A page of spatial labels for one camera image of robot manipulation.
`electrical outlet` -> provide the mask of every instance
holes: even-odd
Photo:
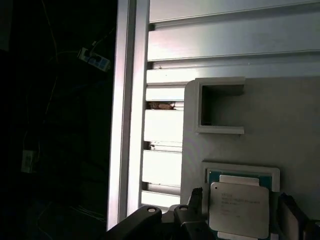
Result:
[[[36,160],[37,152],[32,150],[23,150],[21,172],[31,174],[32,166]]]
[[[94,67],[97,69],[100,69],[104,72],[107,72],[110,69],[110,61],[106,59],[105,57],[92,52],[91,55],[87,55],[86,51],[88,49],[83,47],[79,53],[78,53],[78,58]]]

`dark background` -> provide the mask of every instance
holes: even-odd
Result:
[[[95,240],[106,224],[71,207],[106,217],[116,30],[94,50],[108,72],[76,52],[116,26],[117,1],[43,1],[57,51],[67,52],[59,64],[41,0],[13,2],[9,52],[0,52],[0,239]],[[21,172],[26,131],[24,149],[40,148],[36,173]]]

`louvered panel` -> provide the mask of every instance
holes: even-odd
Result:
[[[148,61],[320,50],[319,22],[314,12],[155,30],[149,32]]]
[[[146,110],[144,140],[182,143],[183,123],[183,111]]]
[[[150,22],[304,4],[310,0],[151,0]]]
[[[170,208],[172,205],[180,204],[180,196],[142,191],[141,204]]]
[[[146,101],[183,101],[185,86],[149,86],[146,89]]]
[[[143,151],[142,181],[180,187],[182,153]]]
[[[193,67],[148,70],[147,83],[176,84],[187,83],[196,78],[238,77],[269,78],[269,77],[299,77],[316,76],[319,74],[320,60],[307,62],[287,62],[269,64],[227,65],[214,67]]]

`power strip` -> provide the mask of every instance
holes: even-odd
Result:
[[[78,58],[94,67],[97,69],[100,69],[101,71],[107,72],[110,69],[110,60],[95,53],[92,52],[90,56],[86,55],[86,51],[88,51],[87,48],[83,47],[79,53],[78,53]]]

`white panel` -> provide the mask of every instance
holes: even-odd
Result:
[[[144,140],[182,143],[183,123],[183,111],[146,110]]]
[[[257,65],[231,65],[213,67],[193,67],[187,69],[161,69],[147,71],[147,84],[187,83],[196,78],[238,77],[312,77],[320,75],[320,62],[288,62]]]
[[[170,208],[172,205],[180,204],[180,197],[176,195],[142,191],[141,203],[143,205]]]
[[[146,101],[183,101],[185,86],[149,86],[145,93]]]
[[[314,12],[155,30],[149,32],[148,60],[315,51],[319,22]]]
[[[182,153],[143,151],[142,181],[180,187]]]
[[[310,0],[151,0],[150,21],[158,22],[195,16],[247,11],[299,3]]]

